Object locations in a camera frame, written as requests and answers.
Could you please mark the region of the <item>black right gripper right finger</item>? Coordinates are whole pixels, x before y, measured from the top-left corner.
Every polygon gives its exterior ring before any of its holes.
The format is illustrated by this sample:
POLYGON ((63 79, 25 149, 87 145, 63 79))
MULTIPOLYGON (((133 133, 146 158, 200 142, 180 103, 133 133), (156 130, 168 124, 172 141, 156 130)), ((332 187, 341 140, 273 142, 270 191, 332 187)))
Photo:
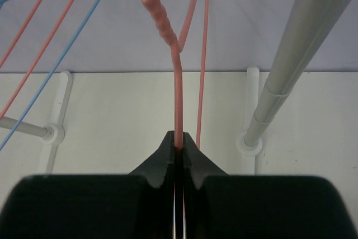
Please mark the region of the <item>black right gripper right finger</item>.
POLYGON ((228 175, 183 136, 187 238, 354 238, 336 188, 317 176, 228 175))

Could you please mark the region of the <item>blue hanger of pink top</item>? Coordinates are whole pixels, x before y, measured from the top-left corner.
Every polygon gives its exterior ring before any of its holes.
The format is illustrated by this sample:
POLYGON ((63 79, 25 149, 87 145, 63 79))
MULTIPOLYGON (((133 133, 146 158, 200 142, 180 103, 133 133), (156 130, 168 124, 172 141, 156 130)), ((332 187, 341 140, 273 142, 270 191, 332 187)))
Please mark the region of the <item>blue hanger of pink top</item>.
POLYGON ((11 137, 14 134, 14 132, 19 131, 20 124, 23 123, 23 119, 29 113, 29 111, 33 107, 34 103, 37 101, 38 97, 40 96, 40 94, 44 90, 45 86, 47 85, 47 83, 51 79, 52 75, 57 70, 59 64, 62 62, 62 60, 65 58, 65 56, 69 52, 70 48, 72 47, 72 45, 76 41, 77 37, 80 35, 81 31, 83 30, 83 28, 85 27, 86 23, 88 22, 88 20, 90 19, 90 17, 94 13, 94 11, 95 11, 96 7, 98 6, 98 4, 100 3, 100 1, 101 0, 95 0, 94 1, 93 5, 89 9, 88 13, 86 14, 86 16, 84 17, 83 21, 80 23, 79 27, 77 28, 76 32, 74 33, 73 37, 70 39, 68 45, 64 48, 64 51, 62 52, 62 54, 60 55, 58 60, 55 62, 55 64, 53 65, 53 67, 50 70, 50 72, 48 73, 48 75, 45 77, 43 83, 40 85, 39 89, 37 90, 37 92, 34 95, 34 97, 31 99, 31 101, 28 104, 28 106, 25 108, 25 111, 21 114, 20 118, 15 122, 15 125, 11 128, 10 132, 8 133, 8 135, 5 137, 4 141, 1 143, 1 149, 3 149, 3 147, 11 139, 11 137))

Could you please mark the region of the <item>pink hanger of brown top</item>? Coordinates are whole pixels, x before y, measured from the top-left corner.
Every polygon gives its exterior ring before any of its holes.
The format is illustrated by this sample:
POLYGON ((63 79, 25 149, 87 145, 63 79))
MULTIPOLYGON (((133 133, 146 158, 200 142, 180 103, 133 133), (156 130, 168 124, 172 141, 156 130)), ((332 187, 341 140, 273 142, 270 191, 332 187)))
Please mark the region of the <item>pink hanger of brown top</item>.
MULTIPOLYGON (((173 31, 167 12, 161 0, 141 0, 142 5, 151 15, 156 28, 171 50, 171 58, 174 71, 174 115, 175 115, 175 148, 180 151, 183 148, 183 83, 182 83, 182 65, 180 54, 184 49, 185 42, 189 33, 192 18, 194 16, 197 0, 191 0, 187 14, 180 32, 177 36, 173 31)), ((201 119, 202 119, 202 102, 204 94, 205 66, 206 66, 206 48, 208 39, 208 23, 209 23, 209 0, 205 0, 204 11, 204 27, 202 36, 202 52, 201 52, 201 70, 200 70, 200 89, 199 104, 197 114, 197 136, 196 140, 200 142, 201 136, 201 119)))

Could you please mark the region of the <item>pink hanger of teal top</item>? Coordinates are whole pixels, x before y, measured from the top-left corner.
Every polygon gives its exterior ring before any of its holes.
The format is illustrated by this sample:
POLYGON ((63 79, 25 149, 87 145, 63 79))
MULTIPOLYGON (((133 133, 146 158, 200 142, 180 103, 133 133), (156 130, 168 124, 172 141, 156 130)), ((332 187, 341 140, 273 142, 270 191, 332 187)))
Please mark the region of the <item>pink hanger of teal top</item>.
MULTIPOLYGON (((27 79, 29 78, 30 74, 32 73, 34 68, 37 66, 39 60, 41 59, 43 53, 45 52, 45 50, 49 46, 50 42, 52 41, 54 35, 56 34, 59 26, 63 22, 65 16, 67 15, 67 13, 70 10, 70 8, 71 8, 71 6, 72 6, 74 1, 75 0, 69 0, 67 5, 64 7, 62 13, 60 14, 60 16, 59 16, 59 18, 57 20, 57 22, 55 23, 55 25, 52 28, 50 34, 48 35, 48 37, 46 38, 45 42, 43 43, 43 45, 42 45, 41 49, 39 50, 38 54, 36 55, 34 61, 30 65, 29 69, 27 70, 27 72, 25 73, 23 79, 21 80, 20 84, 17 86, 17 88, 15 89, 14 93, 12 94, 12 96, 10 97, 8 102, 6 103, 5 107, 2 109, 2 111, 1 111, 1 119, 4 118, 6 112, 11 107, 11 105, 14 102, 15 98, 17 97, 17 95, 20 93, 21 89, 23 88, 24 84, 26 83, 27 79)), ((40 5, 40 1, 37 0, 37 2, 35 3, 36 8, 33 8, 31 10, 30 14, 26 18, 26 20, 23 23, 23 25, 21 26, 21 28, 20 28, 19 32, 17 33, 16 37, 13 39, 12 43, 10 44, 10 47, 7 49, 5 55, 1 59, 1 67, 5 64, 7 58, 11 54, 12 50, 14 49, 15 45, 17 44, 18 40, 20 39, 21 35, 23 34, 24 30, 26 29, 27 25, 29 24, 30 20, 32 19, 33 15, 35 14, 35 11, 39 7, 39 5, 40 5)))

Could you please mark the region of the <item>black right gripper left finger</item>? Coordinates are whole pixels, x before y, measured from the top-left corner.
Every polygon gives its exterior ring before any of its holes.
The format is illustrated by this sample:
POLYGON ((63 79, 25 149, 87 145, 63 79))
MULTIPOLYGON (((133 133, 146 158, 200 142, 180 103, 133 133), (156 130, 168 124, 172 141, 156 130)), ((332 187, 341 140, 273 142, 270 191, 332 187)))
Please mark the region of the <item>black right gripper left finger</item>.
POLYGON ((128 174, 31 175, 1 211, 2 238, 172 238, 173 132, 128 174))

